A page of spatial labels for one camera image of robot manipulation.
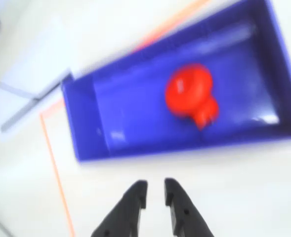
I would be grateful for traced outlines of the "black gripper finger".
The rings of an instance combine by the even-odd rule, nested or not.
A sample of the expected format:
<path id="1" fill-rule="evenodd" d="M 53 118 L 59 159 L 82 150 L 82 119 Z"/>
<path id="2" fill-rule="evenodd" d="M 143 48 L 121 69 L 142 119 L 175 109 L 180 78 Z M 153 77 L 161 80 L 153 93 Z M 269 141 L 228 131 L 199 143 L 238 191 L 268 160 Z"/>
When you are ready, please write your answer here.
<path id="1" fill-rule="evenodd" d="M 146 208 L 148 182 L 138 180 L 91 234 L 93 237 L 137 237 L 142 209 Z"/>
<path id="2" fill-rule="evenodd" d="M 172 232 L 176 237 L 212 237 L 202 215 L 173 178 L 165 178 L 165 204 L 170 208 Z"/>

